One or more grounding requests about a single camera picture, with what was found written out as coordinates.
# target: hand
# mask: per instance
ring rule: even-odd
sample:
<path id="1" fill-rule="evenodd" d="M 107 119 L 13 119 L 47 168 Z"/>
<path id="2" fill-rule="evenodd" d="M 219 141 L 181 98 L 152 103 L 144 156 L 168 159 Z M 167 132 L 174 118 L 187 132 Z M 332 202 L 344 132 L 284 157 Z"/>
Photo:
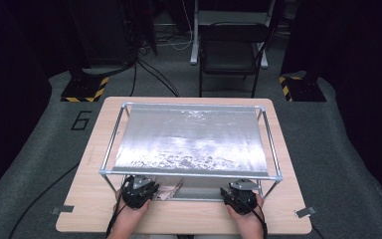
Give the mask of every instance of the hand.
<path id="1" fill-rule="evenodd" d="M 259 206 L 263 208 L 263 204 L 265 203 L 263 198 L 257 193 L 256 193 L 256 198 L 257 198 L 257 204 L 259 204 Z M 228 209 L 229 215 L 237 223 L 243 239 L 264 238 L 262 223 L 259 221 L 259 218 L 257 218 L 256 215 L 254 215 L 253 212 L 247 213 L 245 215 L 240 215 L 230 205 L 226 205 L 226 207 Z M 265 219 L 263 217 L 262 210 L 260 210 L 259 207 L 256 207 L 254 210 L 256 211 L 257 214 L 259 214 L 259 216 L 263 220 Z"/>
<path id="2" fill-rule="evenodd" d="M 120 191 L 118 190 L 115 194 L 116 200 L 119 196 Z M 107 238 L 116 238 L 116 239 L 126 239 L 129 238 L 130 235 L 134 232 L 137 227 L 139 221 L 147 212 L 150 205 L 150 200 L 147 200 L 144 205 L 142 205 L 139 209 L 132 209 L 125 205 L 123 199 L 120 199 L 118 211 L 122 209 L 122 211 L 117 215 L 116 221 L 113 224 L 112 231 L 110 232 Z"/>

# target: gray carpet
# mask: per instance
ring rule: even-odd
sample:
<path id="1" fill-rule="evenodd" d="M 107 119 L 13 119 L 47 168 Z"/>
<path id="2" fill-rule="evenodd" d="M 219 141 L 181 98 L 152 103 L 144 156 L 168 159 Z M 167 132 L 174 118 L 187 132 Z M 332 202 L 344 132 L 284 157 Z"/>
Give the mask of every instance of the gray carpet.
<path id="1" fill-rule="evenodd" d="M 274 36 L 268 51 L 269 68 L 261 71 L 256 98 L 274 102 L 304 201 L 318 210 L 311 216 L 311 222 L 324 238 L 382 238 L 382 190 L 346 137 L 333 88 L 319 80 L 326 103 L 288 103 L 285 100 L 278 77 L 286 45 L 286 36 Z M 178 51 L 167 46 L 158 50 L 158 56 L 149 53 L 140 58 L 163 73 L 181 97 L 198 97 L 198 66 L 189 64 L 191 48 Z M 53 95 L 48 108 L 0 181 L 0 238 L 7 238 L 28 205 L 79 162 L 104 99 L 129 96 L 133 68 L 110 77 L 96 103 L 60 102 L 61 92 L 69 79 L 67 73 L 50 79 Z M 173 97 L 165 86 L 139 66 L 133 95 Z M 90 119 L 86 129 L 71 130 L 81 111 L 91 111 L 83 114 Z M 61 233 L 55 229 L 58 216 L 50 211 L 64 204 L 75 172 L 56 183 L 31 207 L 13 238 L 104 238 L 103 233 Z M 312 230 L 303 236 L 275 235 L 271 238 L 320 236 Z"/>

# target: wooden table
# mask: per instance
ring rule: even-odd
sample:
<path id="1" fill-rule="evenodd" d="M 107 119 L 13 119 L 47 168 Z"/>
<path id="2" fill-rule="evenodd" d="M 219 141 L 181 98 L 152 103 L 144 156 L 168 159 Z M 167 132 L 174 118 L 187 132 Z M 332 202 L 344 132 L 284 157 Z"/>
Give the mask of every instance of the wooden table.
<path id="1" fill-rule="evenodd" d="M 309 218 L 298 218 L 294 215 L 296 210 L 305 208 L 305 205 L 275 108 L 270 100 L 122 97 L 107 98 L 103 103 L 65 201 L 65 205 L 74 206 L 74 210 L 61 212 L 56 225 L 59 231 L 105 232 L 106 230 L 115 197 L 112 189 L 98 174 L 98 171 L 122 103 L 264 106 L 284 178 L 266 198 L 263 209 L 269 234 L 306 234 L 310 232 Z M 135 232 L 141 234 L 239 234 L 238 228 L 229 217 L 224 203 L 213 201 L 152 201 L 150 209 Z"/>

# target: black controller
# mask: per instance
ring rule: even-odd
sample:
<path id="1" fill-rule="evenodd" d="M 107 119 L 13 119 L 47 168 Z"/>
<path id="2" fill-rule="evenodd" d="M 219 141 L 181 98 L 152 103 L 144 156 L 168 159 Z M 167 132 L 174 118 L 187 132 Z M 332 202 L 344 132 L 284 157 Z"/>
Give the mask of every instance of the black controller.
<path id="1" fill-rule="evenodd" d="M 128 185 L 122 188 L 122 198 L 127 206 L 138 209 L 148 200 L 159 188 L 159 184 L 155 184 L 145 176 L 130 176 L 126 180 Z"/>
<path id="2" fill-rule="evenodd" d="M 237 213 L 245 215 L 257 206 L 256 193 L 253 192 L 255 186 L 257 187 L 257 184 L 253 181 L 240 179 L 229 183 L 229 191 L 221 187 L 220 193 L 225 204 L 231 205 Z"/>

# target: yellow and black warning tape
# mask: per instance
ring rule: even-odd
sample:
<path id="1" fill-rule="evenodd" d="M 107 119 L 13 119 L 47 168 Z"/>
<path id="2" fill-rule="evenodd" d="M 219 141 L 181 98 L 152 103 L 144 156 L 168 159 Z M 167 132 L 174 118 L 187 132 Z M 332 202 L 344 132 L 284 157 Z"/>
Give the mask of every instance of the yellow and black warning tape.
<path id="1" fill-rule="evenodd" d="M 279 77 L 279 82 L 282 86 L 282 91 L 284 92 L 285 98 L 287 102 L 293 102 L 292 96 L 290 95 L 289 88 L 287 87 L 287 79 L 293 79 L 293 80 L 302 80 L 300 77 Z"/>
<path id="2" fill-rule="evenodd" d="M 105 78 L 101 81 L 100 86 L 98 87 L 97 92 L 95 93 L 95 96 L 92 98 L 61 98 L 61 102 L 97 102 L 98 99 L 100 99 L 101 95 L 103 94 L 104 87 L 106 86 L 107 82 L 109 81 L 109 78 Z"/>

